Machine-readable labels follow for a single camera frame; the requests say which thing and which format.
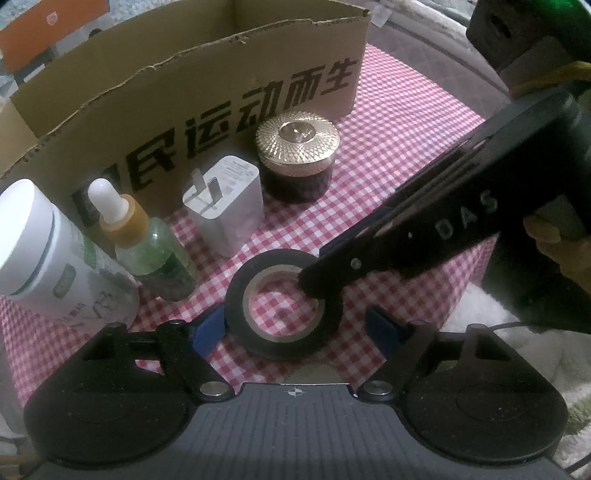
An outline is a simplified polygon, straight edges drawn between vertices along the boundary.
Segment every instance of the gold lid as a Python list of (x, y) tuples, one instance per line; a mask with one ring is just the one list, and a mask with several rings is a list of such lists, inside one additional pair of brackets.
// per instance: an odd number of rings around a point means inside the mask
[(339, 143), (336, 127), (316, 113), (283, 112), (256, 131), (261, 162), (289, 177), (307, 177), (330, 167)]
[(127, 215), (116, 223), (106, 223), (100, 217), (100, 227), (117, 246), (129, 248), (140, 243), (148, 234), (148, 215), (131, 195), (121, 195), (129, 203)]

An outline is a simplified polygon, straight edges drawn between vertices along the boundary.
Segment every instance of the decorative metal lid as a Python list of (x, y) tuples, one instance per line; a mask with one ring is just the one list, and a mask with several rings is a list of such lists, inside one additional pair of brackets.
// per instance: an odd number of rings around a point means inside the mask
[(256, 131), (261, 162), (289, 177), (307, 177), (330, 167), (339, 143), (336, 127), (316, 113), (283, 112)]

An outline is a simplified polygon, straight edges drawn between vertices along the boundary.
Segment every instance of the cardboard box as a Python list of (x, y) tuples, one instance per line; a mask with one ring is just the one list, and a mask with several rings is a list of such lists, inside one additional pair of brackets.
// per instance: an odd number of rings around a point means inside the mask
[(333, 0), (181, 0), (116, 25), (6, 104), (0, 191), (30, 178), (104, 245), (86, 196), (93, 179), (165, 216), (196, 166), (248, 157), (261, 120), (348, 114), (369, 20)]

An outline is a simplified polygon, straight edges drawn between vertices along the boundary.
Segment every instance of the blue plastic part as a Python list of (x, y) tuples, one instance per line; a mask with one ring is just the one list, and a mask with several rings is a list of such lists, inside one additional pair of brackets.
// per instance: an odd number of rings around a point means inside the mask
[(365, 327), (380, 353), (389, 358), (408, 340), (411, 329), (377, 305), (365, 311)]
[(195, 318), (190, 324), (191, 344), (202, 358), (210, 355), (226, 336), (223, 303), (216, 303)]

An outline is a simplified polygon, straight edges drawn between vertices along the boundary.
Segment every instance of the dropper bottle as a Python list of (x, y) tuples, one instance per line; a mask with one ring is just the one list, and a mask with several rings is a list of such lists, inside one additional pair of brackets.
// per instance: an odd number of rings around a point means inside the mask
[(167, 301), (189, 298), (197, 272), (185, 248), (159, 218), (148, 218), (130, 195), (96, 179), (88, 197), (100, 213), (100, 227), (115, 244), (117, 260), (136, 280)]

